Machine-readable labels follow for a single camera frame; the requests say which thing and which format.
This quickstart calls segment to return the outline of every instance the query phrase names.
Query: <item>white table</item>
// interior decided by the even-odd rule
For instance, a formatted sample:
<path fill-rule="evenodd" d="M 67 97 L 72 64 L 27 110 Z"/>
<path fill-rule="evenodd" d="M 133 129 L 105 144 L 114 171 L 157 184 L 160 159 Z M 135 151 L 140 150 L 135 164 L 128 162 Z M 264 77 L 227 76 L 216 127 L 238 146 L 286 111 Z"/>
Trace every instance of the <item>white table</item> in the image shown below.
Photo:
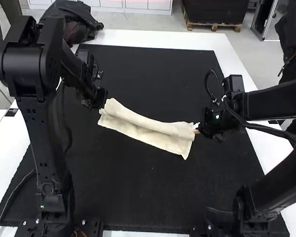
<path fill-rule="evenodd" d="M 103 30 L 99 32 L 95 40 L 89 41 L 88 44 L 213 50 L 225 77 L 230 74 L 241 74 L 245 90 L 257 90 L 225 34 Z M 270 125 L 267 122 L 261 123 L 280 129 L 278 125 Z M 293 150 L 290 143 L 285 139 L 254 130 L 247 130 L 247 132 L 264 173 L 268 173 Z M 0 123 L 0 201 L 29 143 L 28 133 L 20 111 L 17 112 L 15 117 L 4 117 L 2 119 Z M 291 237 L 296 237 L 296 204 L 283 210 L 282 215 Z M 12 237 L 15 231 L 16 228 L 2 228 L 0 237 Z M 105 232 L 105 236 L 167 237 L 166 234 L 132 232 Z"/>

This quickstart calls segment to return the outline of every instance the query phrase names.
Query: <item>rubber mat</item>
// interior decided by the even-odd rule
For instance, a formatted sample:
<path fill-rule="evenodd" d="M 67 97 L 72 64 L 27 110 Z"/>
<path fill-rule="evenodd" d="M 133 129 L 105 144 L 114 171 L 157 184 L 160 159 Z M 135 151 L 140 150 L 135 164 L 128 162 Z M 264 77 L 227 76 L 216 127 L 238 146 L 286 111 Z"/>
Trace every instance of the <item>rubber mat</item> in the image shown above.
<path fill-rule="evenodd" d="M 94 53 L 109 98 L 164 122 L 198 122 L 209 69 L 223 79 L 214 52 L 82 45 Z M 210 88 L 219 95 L 218 82 Z M 65 90 L 65 114 L 73 132 L 66 157 L 75 191 L 75 217 L 99 217 L 107 230 L 187 233 L 203 226 L 205 207 L 231 211 L 236 191 L 263 175 L 246 132 L 226 135 L 218 143 L 197 135 L 187 160 L 99 127 L 98 111 L 83 107 L 75 90 Z M 27 152 L 0 205 L 34 167 Z M 3 219 L 19 225 L 35 218 L 35 177 L 20 191 Z M 274 228 L 286 232 L 281 218 Z"/>

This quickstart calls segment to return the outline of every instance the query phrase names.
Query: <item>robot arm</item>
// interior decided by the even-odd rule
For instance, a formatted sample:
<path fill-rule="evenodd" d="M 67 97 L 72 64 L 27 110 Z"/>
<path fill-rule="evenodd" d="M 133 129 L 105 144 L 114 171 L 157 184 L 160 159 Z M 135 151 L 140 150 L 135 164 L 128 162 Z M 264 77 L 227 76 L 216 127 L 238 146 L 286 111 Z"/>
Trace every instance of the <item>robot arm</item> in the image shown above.
<path fill-rule="evenodd" d="M 74 55 L 62 32 L 62 18 L 48 18 L 43 26 L 33 17 L 23 16 L 0 50 L 0 80 L 17 100 L 36 95 L 43 101 L 44 94 L 55 90 L 62 78 L 66 86 L 81 94 L 84 105 L 101 108 L 107 95 L 99 83 L 103 72 L 88 51 Z"/>
<path fill-rule="evenodd" d="M 0 50 L 0 80 L 16 98 L 28 129 L 40 220 L 39 225 L 29 220 L 32 228 L 19 228 L 16 236 L 74 232 L 74 188 L 57 136 L 56 89 L 62 78 L 77 90 L 83 105 L 99 109 L 107 97 L 100 86 L 102 74 L 91 53 L 79 50 L 74 55 L 63 41 L 62 18 L 47 18 L 44 25 L 37 25 L 33 17 L 23 16 L 10 28 Z"/>
<path fill-rule="evenodd" d="M 222 81 L 223 103 L 207 89 L 217 112 L 204 108 L 199 131 L 205 137 L 215 138 L 225 131 L 238 130 L 244 126 L 289 139 L 296 143 L 296 135 L 247 120 L 296 118 L 296 80 L 268 89 L 244 92 L 241 75 L 230 75 Z M 234 221 L 221 225 L 224 213 L 208 208 L 207 224 L 211 226 L 208 236 L 246 236 L 267 234 L 268 223 L 280 212 L 296 203 L 296 145 L 292 153 L 272 171 L 251 185 L 239 189 L 233 202 Z"/>

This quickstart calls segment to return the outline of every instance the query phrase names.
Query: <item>towel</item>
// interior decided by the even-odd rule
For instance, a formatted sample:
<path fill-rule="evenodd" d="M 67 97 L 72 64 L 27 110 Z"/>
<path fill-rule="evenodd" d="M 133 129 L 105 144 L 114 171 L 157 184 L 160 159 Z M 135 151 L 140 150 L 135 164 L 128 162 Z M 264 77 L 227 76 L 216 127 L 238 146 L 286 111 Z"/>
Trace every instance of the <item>towel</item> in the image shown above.
<path fill-rule="evenodd" d="M 149 119 L 124 107 L 114 98 L 108 99 L 99 112 L 98 125 L 187 159 L 195 138 L 196 124 Z"/>

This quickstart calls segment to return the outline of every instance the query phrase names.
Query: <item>cabinet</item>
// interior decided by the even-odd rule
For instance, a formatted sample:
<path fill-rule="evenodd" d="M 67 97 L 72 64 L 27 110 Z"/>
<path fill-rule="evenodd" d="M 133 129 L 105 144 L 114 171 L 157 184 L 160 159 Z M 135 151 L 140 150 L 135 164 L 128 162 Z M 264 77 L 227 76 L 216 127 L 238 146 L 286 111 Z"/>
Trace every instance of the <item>cabinet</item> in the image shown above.
<path fill-rule="evenodd" d="M 122 0 L 100 0 L 100 7 L 123 8 Z"/>
<path fill-rule="evenodd" d="M 48 9 L 55 0 L 27 0 L 30 9 Z M 82 0 L 91 11 L 171 15 L 172 0 Z"/>
<path fill-rule="evenodd" d="M 148 9 L 150 10 L 170 10 L 170 0 L 148 0 Z"/>
<path fill-rule="evenodd" d="M 29 5 L 31 4 L 42 4 L 42 5 L 51 5 L 51 0 L 29 0 Z"/>
<path fill-rule="evenodd" d="M 100 0 L 83 0 L 83 2 L 89 6 L 100 6 Z"/>
<path fill-rule="evenodd" d="M 125 0 L 126 8 L 148 9 L 148 0 Z"/>

